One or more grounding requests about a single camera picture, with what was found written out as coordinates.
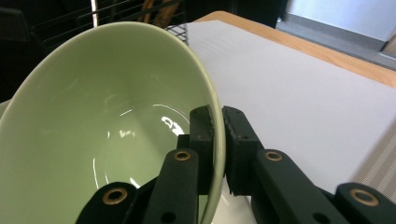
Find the green bowl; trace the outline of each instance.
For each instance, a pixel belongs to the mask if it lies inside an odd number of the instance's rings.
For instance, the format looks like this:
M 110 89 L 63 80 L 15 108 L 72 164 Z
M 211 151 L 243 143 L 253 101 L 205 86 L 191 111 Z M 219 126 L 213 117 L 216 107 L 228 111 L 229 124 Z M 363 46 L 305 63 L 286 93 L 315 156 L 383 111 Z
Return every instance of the green bowl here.
M 102 186 L 157 176 L 189 113 L 209 105 L 215 174 L 210 223 L 225 162 L 214 87 L 176 37 L 119 22 L 78 35 L 23 82 L 0 120 L 0 223 L 73 223 Z

